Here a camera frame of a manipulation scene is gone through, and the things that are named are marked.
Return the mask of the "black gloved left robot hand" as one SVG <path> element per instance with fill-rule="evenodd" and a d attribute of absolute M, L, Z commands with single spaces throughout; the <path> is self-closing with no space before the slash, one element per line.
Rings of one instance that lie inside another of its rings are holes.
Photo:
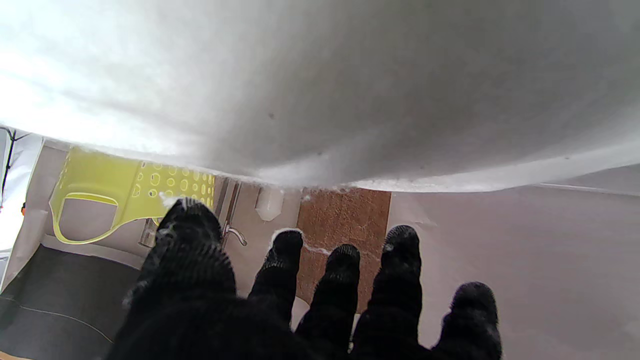
<path fill-rule="evenodd" d="M 455 292 L 438 342 L 419 343 L 422 259 L 414 228 L 386 235 L 370 300 L 355 320 L 361 254 L 341 244 L 297 328 L 291 328 L 304 235 L 278 231 L 247 297 L 238 296 L 221 225 L 204 203 L 174 199 L 155 233 L 109 360 L 500 360 L 492 290 Z"/>

